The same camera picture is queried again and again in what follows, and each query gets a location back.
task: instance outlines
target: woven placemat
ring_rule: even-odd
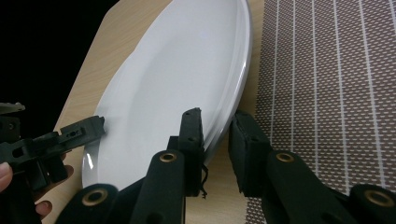
[[[264,6],[256,120],[328,187],[396,191],[395,1]],[[263,223],[249,199],[247,223]]]

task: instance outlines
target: gray placemat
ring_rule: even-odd
[[[327,186],[396,191],[396,2],[266,0],[256,120]],[[249,199],[247,223],[263,223]]]

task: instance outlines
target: wooden table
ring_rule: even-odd
[[[142,35],[170,0],[120,0],[105,15],[92,42],[76,82],[64,105],[55,130],[93,115],[113,75],[134,51]],[[253,52],[247,84],[239,108],[255,112],[257,78],[262,42],[263,0],[249,0],[253,20]],[[245,223],[247,199],[239,194],[236,178],[227,153],[227,137],[209,164],[205,184],[206,200],[188,198],[187,223]],[[52,201],[53,210],[43,223],[54,223],[69,200],[82,189],[81,164],[83,148],[68,153],[65,164],[75,173],[43,199]]]

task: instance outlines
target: white plate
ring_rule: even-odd
[[[82,183],[123,189],[178,135],[184,111],[200,107],[205,163],[239,103],[251,52],[246,0],[174,0],[151,24],[108,84],[96,115],[100,143],[84,150]]]

